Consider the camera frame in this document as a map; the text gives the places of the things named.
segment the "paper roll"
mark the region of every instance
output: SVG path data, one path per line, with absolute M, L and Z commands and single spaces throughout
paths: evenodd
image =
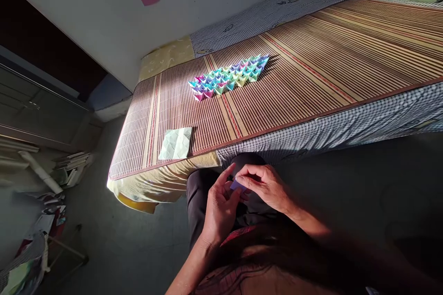
M 24 160 L 29 162 L 32 170 L 39 176 L 40 179 L 43 180 L 44 183 L 46 183 L 48 187 L 51 188 L 53 192 L 59 194 L 63 191 L 58 183 L 55 182 L 48 173 L 46 173 L 46 171 L 38 164 L 38 162 L 31 156 L 28 151 L 19 151 L 18 154 L 21 155 Z

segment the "colorful origami array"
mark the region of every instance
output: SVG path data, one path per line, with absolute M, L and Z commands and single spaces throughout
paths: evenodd
M 196 77 L 196 81 L 189 82 L 194 98 L 202 101 L 211 98 L 214 94 L 222 94 L 242 87 L 246 82 L 256 82 L 260 73 L 268 63 L 269 54 L 241 60 L 230 67 L 220 67 L 216 71 Z

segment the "purple paper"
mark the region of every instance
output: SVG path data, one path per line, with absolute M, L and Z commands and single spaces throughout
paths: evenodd
M 246 190 L 246 187 L 242 186 L 240 183 L 237 182 L 237 180 L 234 179 L 234 181 L 232 182 L 230 188 L 232 190 L 236 190 L 238 187 L 241 188 L 241 192 L 244 192 Z

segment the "hand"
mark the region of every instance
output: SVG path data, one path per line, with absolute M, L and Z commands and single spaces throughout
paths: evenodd
M 248 200 L 248 197 L 241 193 L 240 188 L 235 191 L 230 189 L 232 181 L 226 181 L 234 167 L 235 164 L 231 164 L 225 169 L 209 189 L 202 231 L 205 242 L 221 244 L 234 226 L 235 212 L 239 201 Z
M 289 215 L 298 210 L 289 187 L 270 165 L 245 165 L 235 179 L 278 212 Z

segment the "person's right hand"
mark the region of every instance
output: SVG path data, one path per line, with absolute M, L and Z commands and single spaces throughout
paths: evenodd
M 238 183 L 255 192 L 273 209 L 291 214 L 297 209 L 289 187 L 270 165 L 245 165 L 235 176 Z

